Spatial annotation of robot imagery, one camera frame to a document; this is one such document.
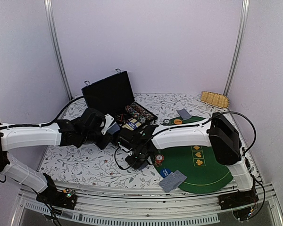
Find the red poker chip stack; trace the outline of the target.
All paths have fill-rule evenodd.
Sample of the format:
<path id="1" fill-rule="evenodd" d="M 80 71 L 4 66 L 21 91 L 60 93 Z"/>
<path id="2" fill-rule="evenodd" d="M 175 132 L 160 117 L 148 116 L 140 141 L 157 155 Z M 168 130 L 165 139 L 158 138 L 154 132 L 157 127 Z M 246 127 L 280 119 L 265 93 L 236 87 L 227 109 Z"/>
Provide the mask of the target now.
<path id="1" fill-rule="evenodd" d="M 162 165 L 163 161 L 164 161 L 164 156 L 161 155 L 161 154 L 157 154 L 155 156 L 154 166 L 160 167 Z"/>

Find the blue playing card deck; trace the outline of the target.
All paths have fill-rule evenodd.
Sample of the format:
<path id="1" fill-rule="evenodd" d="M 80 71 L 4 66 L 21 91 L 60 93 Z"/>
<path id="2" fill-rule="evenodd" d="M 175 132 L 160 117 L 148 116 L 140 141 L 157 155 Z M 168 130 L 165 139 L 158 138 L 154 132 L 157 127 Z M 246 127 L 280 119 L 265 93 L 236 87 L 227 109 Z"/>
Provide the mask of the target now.
<path id="1" fill-rule="evenodd" d="M 107 132 L 111 135 L 115 134 L 116 132 L 118 132 L 120 130 L 120 127 L 118 124 L 114 124 L 112 125 L 108 130 Z"/>

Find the green twenty chip stack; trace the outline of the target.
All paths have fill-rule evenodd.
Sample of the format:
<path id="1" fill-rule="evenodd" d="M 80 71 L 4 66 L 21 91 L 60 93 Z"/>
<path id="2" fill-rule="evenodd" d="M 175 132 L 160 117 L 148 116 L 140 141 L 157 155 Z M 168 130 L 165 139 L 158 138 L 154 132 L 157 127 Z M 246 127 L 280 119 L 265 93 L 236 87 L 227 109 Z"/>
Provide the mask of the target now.
<path id="1" fill-rule="evenodd" d="M 169 125 L 170 123 L 170 120 L 169 119 L 164 119 L 163 120 L 163 125 Z"/>

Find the blue small blind button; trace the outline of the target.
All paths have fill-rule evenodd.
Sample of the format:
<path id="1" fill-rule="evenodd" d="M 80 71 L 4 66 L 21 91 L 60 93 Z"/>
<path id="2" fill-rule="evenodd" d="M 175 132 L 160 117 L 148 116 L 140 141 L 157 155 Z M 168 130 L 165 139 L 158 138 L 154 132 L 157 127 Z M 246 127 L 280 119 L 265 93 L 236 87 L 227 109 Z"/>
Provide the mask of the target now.
<path id="1" fill-rule="evenodd" d="M 166 178 L 168 175 L 171 174 L 171 170 L 167 169 L 167 168 L 163 168 L 160 170 L 160 175 L 162 176 L 162 178 Z"/>

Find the black poker chip case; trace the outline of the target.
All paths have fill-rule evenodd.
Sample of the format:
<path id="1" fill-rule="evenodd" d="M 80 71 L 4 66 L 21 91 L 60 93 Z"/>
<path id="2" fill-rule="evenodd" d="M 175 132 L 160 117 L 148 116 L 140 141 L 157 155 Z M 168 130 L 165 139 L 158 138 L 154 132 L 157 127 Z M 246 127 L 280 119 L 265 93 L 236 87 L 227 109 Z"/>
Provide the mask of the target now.
<path id="1" fill-rule="evenodd" d="M 116 71 L 116 74 L 94 83 L 85 81 L 82 94 L 89 108 L 94 108 L 103 114 L 111 115 L 116 120 L 119 127 L 122 128 L 128 120 L 134 119 L 134 117 L 125 110 L 125 107 L 130 106 L 132 103 L 140 104 L 134 99 L 127 71 L 121 71 L 120 69 L 116 69 Z M 155 115 L 154 117 L 154 120 L 142 123 L 137 129 L 143 129 L 155 123 L 158 117 Z"/>

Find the orange big blind button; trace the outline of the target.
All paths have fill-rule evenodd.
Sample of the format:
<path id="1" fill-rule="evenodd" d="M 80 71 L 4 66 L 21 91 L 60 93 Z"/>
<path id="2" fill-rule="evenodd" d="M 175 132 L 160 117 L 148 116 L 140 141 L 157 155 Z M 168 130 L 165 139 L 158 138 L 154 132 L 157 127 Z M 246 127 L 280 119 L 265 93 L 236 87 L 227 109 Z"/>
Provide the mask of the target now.
<path id="1" fill-rule="evenodd" d="M 175 125 L 180 125 L 180 124 L 182 124 L 182 123 L 183 123 L 183 121 L 180 120 L 180 119 L 175 119 L 175 120 L 174 120 L 174 124 L 175 124 Z"/>

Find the dealt playing card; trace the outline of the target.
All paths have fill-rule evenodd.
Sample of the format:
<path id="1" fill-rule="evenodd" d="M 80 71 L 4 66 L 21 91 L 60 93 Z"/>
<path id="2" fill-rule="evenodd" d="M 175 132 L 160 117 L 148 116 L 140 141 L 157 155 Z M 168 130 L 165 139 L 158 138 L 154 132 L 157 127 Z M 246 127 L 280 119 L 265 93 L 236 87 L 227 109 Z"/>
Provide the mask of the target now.
<path id="1" fill-rule="evenodd" d="M 180 115 L 180 117 L 183 119 L 183 120 L 187 120 L 187 119 L 190 119 L 191 118 L 191 115 L 188 113 L 188 111 L 186 109 L 180 109 L 180 110 L 177 110 L 177 113 Z"/>
<path id="2" fill-rule="evenodd" d="M 174 187 L 178 187 L 181 185 L 185 180 L 187 179 L 187 176 L 185 176 L 182 172 L 179 170 L 176 170 L 173 172 L 172 175 L 172 182 Z"/>
<path id="3" fill-rule="evenodd" d="M 173 186 L 172 175 L 173 175 L 173 173 L 171 173 L 170 175 L 168 175 L 166 178 L 164 178 L 164 179 L 163 179 L 162 181 L 160 181 L 160 183 L 159 183 L 160 187 L 161 187 L 166 193 L 169 193 L 170 191 L 176 189 L 176 187 Z"/>

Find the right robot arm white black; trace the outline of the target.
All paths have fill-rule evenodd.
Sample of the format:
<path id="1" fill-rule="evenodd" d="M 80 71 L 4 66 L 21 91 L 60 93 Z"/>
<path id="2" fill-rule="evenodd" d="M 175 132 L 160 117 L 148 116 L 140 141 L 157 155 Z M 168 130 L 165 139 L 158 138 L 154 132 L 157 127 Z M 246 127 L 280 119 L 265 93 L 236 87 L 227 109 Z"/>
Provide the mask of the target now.
<path id="1" fill-rule="evenodd" d="M 229 169 L 237 184 L 239 191 L 234 201 L 245 205 L 253 197 L 254 179 L 244 159 L 247 150 L 225 113 L 214 113 L 211 118 L 198 122 L 149 125 L 140 132 L 122 129 L 117 142 L 133 152 L 131 166 L 136 169 L 156 150 L 195 145 L 211 147 L 215 160 Z"/>

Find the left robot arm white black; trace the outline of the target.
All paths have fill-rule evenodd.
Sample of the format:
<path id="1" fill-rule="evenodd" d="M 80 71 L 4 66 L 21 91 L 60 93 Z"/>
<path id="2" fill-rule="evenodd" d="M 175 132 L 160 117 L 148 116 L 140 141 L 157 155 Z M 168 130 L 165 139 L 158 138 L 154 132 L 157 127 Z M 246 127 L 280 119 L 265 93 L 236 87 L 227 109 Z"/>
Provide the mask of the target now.
<path id="1" fill-rule="evenodd" d="M 75 146 L 97 143 L 109 138 L 115 119 L 95 110 L 86 111 L 74 120 L 56 120 L 47 124 L 11 125 L 0 122 L 0 174 L 30 187 L 50 204 L 61 195 L 49 176 L 41 174 L 17 160 L 10 150 L 31 146 Z"/>

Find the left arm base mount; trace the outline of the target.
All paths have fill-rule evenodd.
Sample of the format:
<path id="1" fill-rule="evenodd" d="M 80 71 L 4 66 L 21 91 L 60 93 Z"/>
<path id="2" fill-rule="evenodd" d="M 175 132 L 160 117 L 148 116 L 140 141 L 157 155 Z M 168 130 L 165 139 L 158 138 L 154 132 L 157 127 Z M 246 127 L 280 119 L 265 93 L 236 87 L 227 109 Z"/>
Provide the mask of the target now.
<path id="1" fill-rule="evenodd" d="M 46 173 L 43 173 L 43 175 L 47 181 L 47 188 L 37 194 L 36 200 L 47 205 L 74 210 L 77 201 L 75 190 L 65 188 L 63 191 L 58 191 L 52 178 Z"/>

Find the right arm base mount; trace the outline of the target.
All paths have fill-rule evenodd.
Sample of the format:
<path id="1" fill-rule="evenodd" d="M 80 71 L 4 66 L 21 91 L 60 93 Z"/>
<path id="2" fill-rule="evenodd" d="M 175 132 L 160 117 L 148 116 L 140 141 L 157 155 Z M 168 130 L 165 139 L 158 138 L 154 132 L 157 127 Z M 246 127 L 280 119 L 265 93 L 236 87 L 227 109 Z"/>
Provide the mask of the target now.
<path id="1" fill-rule="evenodd" d="M 246 192 L 234 192 L 218 196 L 218 204 L 221 210 L 233 209 L 233 216 L 238 221 L 247 221 L 258 206 L 258 195 L 253 188 Z"/>

